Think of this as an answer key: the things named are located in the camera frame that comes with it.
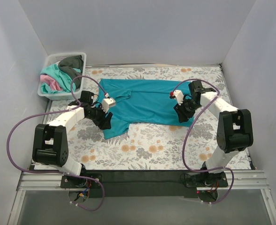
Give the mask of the teal t shirt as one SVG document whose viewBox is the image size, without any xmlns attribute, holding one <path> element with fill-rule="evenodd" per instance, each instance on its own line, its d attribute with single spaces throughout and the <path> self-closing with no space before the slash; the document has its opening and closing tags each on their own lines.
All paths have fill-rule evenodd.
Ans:
<svg viewBox="0 0 276 225">
<path fill-rule="evenodd" d="M 194 118 L 180 123 L 174 110 L 177 101 L 169 98 L 179 83 L 171 80 L 101 79 L 102 88 L 116 101 L 116 106 L 109 110 L 113 114 L 111 129 L 103 131 L 104 138 L 122 135 L 130 124 L 140 122 L 189 127 Z"/>
</svg>

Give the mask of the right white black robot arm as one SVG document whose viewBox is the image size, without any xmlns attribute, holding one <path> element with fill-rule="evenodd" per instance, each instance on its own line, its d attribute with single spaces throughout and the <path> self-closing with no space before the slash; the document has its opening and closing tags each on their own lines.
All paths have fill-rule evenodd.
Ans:
<svg viewBox="0 0 276 225">
<path fill-rule="evenodd" d="M 218 120 L 217 147 L 212 156 L 200 169 L 188 168 L 183 179 L 187 187 L 226 187 L 228 183 L 225 171 L 228 169 L 228 163 L 253 144 L 252 117 L 249 110 L 238 109 L 223 100 L 214 85 L 206 88 L 203 83 L 201 79 L 190 79 L 188 95 L 183 94 L 177 87 L 169 95 L 170 99 L 177 101 L 174 110 L 180 123 L 191 118 L 197 120 L 197 109 L 202 113 L 209 110 Z"/>
</svg>

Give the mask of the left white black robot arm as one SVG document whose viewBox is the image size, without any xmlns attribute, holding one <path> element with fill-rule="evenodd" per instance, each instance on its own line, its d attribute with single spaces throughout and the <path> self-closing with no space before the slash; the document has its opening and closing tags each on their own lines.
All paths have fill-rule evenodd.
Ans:
<svg viewBox="0 0 276 225">
<path fill-rule="evenodd" d="M 113 114 L 109 111 L 116 105 L 108 94 L 99 103 L 94 93 L 82 91 L 78 100 L 68 104 L 67 111 L 47 124 L 35 128 L 32 159 L 36 163 L 48 165 L 65 174 L 72 174 L 71 181 L 76 187 L 84 187 L 88 177 L 83 164 L 69 154 L 68 132 L 81 120 L 90 119 L 101 130 L 111 128 Z"/>
</svg>

